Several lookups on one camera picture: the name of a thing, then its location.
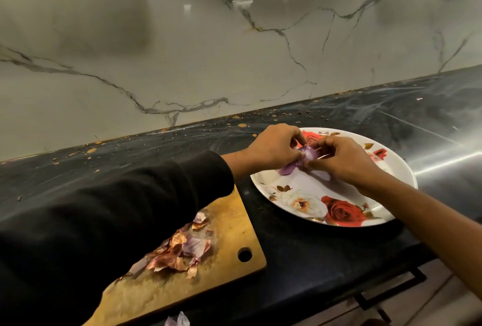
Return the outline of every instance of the cutting board hole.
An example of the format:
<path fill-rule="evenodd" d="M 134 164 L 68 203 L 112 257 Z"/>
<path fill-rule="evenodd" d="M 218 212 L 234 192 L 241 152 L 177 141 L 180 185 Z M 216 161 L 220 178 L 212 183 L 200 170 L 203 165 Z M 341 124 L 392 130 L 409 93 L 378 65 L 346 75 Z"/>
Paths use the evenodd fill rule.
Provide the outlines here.
<path fill-rule="evenodd" d="M 238 251 L 238 259 L 240 262 L 248 262 L 253 257 L 251 249 L 248 247 L 243 247 Z"/>

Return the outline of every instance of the cutting board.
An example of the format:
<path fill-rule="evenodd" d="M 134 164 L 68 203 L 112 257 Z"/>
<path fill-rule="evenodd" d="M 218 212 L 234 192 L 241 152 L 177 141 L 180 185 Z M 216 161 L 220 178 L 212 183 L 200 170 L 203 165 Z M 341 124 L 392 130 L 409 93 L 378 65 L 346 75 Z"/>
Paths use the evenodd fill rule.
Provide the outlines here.
<path fill-rule="evenodd" d="M 219 287 L 266 267 L 266 258 L 235 187 L 231 195 L 203 209 L 211 221 L 214 241 L 198 267 L 195 278 L 186 273 L 143 271 L 136 279 L 113 282 L 84 326 L 115 326 L 151 312 L 165 310 L 185 299 Z M 252 257 L 241 262 L 238 255 Z"/>

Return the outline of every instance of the person's right hand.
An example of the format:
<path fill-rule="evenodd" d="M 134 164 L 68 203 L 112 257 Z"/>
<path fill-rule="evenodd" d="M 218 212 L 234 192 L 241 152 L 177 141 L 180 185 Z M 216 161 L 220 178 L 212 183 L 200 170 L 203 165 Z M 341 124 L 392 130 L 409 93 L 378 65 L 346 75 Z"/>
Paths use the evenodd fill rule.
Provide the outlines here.
<path fill-rule="evenodd" d="M 307 161 L 305 168 L 326 171 L 358 191 L 367 191 L 374 180 L 387 174 L 380 169 L 362 146 L 349 137 L 327 136 L 310 144 L 318 153 L 317 160 Z"/>

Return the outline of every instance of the white plate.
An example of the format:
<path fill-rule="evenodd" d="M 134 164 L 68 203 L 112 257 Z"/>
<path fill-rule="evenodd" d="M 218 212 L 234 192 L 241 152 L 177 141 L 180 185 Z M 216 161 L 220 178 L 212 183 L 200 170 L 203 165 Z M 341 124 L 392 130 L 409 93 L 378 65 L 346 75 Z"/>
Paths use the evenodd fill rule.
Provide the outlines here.
<path fill-rule="evenodd" d="M 322 135 L 340 134 L 353 138 L 365 148 L 380 168 L 417 188 L 417 181 L 407 163 L 384 145 L 364 136 L 331 128 L 300 129 L 308 143 Z M 308 173 L 296 168 L 292 174 L 281 176 L 275 170 L 268 170 L 251 175 L 251 179 L 262 195 L 275 205 L 316 223 L 366 227 L 394 219 L 381 204 L 361 195 L 352 185 L 332 178 L 324 171 Z"/>

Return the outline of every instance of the black granite countertop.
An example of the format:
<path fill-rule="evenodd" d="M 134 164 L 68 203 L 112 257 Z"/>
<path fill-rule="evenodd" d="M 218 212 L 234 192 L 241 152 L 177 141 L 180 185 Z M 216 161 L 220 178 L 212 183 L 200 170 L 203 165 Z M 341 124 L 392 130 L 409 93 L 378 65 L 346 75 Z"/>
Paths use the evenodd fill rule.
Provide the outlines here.
<path fill-rule="evenodd" d="M 98 149 L 89 155 L 90 146 L 60 150 L 0 165 L 0 216 L 41 206 L 101 176 L 206 149 L 236 151 L 269 124 L 286 122 L 351 131 L 390 147 L 412 167 L 422 191 L 480 220 L 481 113 L 477 66 L 93 144 Z M 272 205 L 249 178 L 237 185 L 268 267 L 167 312 L 184 311 L 194 326 L 265 317 L 269 324 L 293 324 L 434 258 L 396 220 L 370 228 L 323 226 Z M 163 324 L 165 316 L 136 323 Z"/>

